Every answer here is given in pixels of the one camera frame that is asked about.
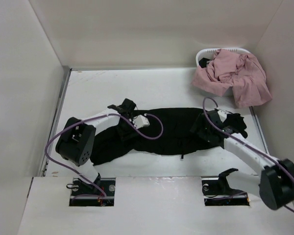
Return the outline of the black trousers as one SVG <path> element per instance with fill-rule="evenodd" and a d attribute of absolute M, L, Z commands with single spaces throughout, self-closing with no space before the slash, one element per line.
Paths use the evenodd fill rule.
<path fill-rule="evenodd" d="M 185 155 L 198 150 L 207 150 L 221 146 L 222 143 L 209 143 L 190 132 L 197 116 L 203 113 L 201 108 L 161 108 L 152 110 L 135 110 L 134 115 L 151 114 L 148 118 L 150 126 L 140 129 L 148 137 L 157 139 L 146 139 L 141 135 L 120 142 L 116 139 L 108 142 L 107 137 L 112 133 L 100 133 L 103 142 L 94 141 L 93 152 L 90 161 L 93 165 L 108 163 L 116 158 L 122 157 L 131 150 L 148 152 L 158 155 Z"/>

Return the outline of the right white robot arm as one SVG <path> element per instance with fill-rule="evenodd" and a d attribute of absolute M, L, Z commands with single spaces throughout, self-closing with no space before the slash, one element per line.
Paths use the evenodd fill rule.
<path fill-rule="evenodd" d="M 191 132 L 234 154 L 256 172 L 252 176 L 233 168 L 221 173 L 217 182 L 220 192 L 238 189 L 253 194 L 275 211 L 294 201 L 294 163 L 270 156 L 248 142 L 246 128 L 240 114 L 214 109 L 199 114 Z"/>

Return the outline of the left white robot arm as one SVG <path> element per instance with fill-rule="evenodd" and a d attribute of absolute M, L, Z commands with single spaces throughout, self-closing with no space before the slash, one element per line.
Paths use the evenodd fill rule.
<path fill-rule="evenodd" d="M 121 105 L 110 105 L 102 112 L 81 120 L 75 117 L 68 119 L 65 128 L 59 133 L 55 151 L 71 166 L 65 168 L 75 172 L 84 181 L 83 189 L 89 195 L 95 195 L 100 190 L 100 182 L 90 161 L 94 141 L 103 142 L 100 133 L 109 134 L 108 142 L 116 139 L 124 142 L 138 135 L 138 128 L 133 121 L 136 104 L 125 99 Z"/>

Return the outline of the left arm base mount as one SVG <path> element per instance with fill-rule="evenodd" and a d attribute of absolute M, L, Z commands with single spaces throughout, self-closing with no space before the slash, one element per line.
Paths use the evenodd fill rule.
<path fill-rule="evenodd" d="M 101 189 L 98 190 L 93 185 L 73 178 L 71 183 L 66 185 L 70 190 L 70 207 L 113 207 L 115 201 L 116 179 L 97 178 L 95 184 Z"/>

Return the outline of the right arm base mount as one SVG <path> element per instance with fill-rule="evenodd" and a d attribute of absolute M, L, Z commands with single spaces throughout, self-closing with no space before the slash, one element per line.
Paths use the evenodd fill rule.
<path fill-rule="evenodd" d="M 218 177 L 201 179 L 205 206 L 249 206 L 246 192 L 232 189 Z"/>

